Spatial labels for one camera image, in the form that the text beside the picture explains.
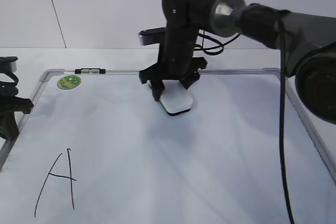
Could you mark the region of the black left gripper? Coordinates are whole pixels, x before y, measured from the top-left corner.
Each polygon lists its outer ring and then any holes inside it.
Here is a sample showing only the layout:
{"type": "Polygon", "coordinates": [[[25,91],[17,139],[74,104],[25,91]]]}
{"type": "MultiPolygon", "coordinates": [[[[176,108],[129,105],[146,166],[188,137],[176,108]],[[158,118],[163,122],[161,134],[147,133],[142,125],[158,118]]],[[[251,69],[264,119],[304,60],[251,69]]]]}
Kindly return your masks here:
{"type": "Polygon", "coordinates": [[[15,112],[29,114],[34,107],[31,99],[17,95],[14,83],[1,82],[1,137],[5,140],[15,140],[19,135],[15,112]]]}

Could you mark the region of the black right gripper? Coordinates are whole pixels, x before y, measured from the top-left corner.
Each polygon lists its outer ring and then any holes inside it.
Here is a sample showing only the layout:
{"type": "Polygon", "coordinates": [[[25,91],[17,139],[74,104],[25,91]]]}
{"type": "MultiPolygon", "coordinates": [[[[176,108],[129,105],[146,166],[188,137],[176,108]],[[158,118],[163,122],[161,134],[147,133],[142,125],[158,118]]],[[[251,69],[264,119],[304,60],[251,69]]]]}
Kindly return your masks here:
{"type": "Polygon", "coordinates": [[[142,83],[150,81],[155,101],[165,90],[163,80],[178,80],[188,90],[199,80],[199,69],[205,69],[204,58],[193,58],[200,30],[213,32],[210,14],[216,0],[162,0],[166,18],[165,41],[159,44],[158,61],[141,70],[142,83]]]}

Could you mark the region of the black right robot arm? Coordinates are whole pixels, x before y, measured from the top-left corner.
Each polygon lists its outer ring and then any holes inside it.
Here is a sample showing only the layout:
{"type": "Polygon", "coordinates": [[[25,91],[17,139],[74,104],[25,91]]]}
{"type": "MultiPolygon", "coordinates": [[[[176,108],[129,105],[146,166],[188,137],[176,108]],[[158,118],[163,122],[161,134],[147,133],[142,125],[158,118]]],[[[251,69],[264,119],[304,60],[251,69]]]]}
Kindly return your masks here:
{"type": "Polygon", "coordinates": [[[140,32],[143,45],[158,44],[157,62],[141,70],[158,100],[163,81],[189,88],[207,62],[194,57],[201,30],[242,35],[281,52],[281,69],[294,77],[297,94],[315,116],[335,123],[335,18],[274,9],[244,0],[162,0],[165,27],[140,32]]]}

